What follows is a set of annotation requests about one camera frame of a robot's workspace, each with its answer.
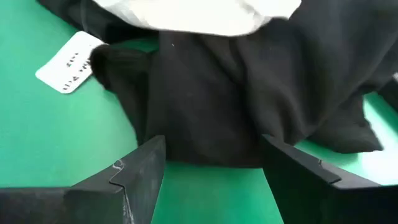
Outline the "green table mat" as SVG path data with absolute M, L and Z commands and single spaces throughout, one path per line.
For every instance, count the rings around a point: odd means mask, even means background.
M 75 33 L 36 0 L 0 0 L 0 187 L 65 186 L 136 147 L 95 80 L 63 95 L 35 72 Z M 282 224 L 259 169 L 168 163 L 153 224 Z

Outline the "white paper hang tag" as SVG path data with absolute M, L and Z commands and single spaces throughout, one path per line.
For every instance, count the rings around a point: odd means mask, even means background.
M 104 42 L 86 32 L 75 33 L 35 76 L 61 94 L 74 92 L 91 74 L 90 54 Z

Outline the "black garment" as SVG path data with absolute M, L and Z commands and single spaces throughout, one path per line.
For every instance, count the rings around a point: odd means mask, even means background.
M 37 0 L 104 40 L 90 56 L 138 144 L 165 137 L 168 160 L 261 167 L 263 136 L 342 154 L 380 151 L 365 94 L 398 72 L 398 0 L 302 0 L 237 37 L 142 31 L 94 0 Z

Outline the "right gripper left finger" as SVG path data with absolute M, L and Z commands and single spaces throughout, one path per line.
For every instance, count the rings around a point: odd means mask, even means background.
M 156 136 L 71 187 L 0 189 L 0 224 L 150 224 L 164 169 Z

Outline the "white garment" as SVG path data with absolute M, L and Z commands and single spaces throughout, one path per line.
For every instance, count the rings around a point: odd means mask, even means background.
M 234 37 L 257 31 L 274 17 L 289 18 L 302 0 L 93 0 L 128 24 Z

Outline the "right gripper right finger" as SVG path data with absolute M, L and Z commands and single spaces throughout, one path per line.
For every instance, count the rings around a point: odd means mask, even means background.
M 264 175 L 284 224 L 398 224 L 398 185 L 383 186 L 263 135 Z

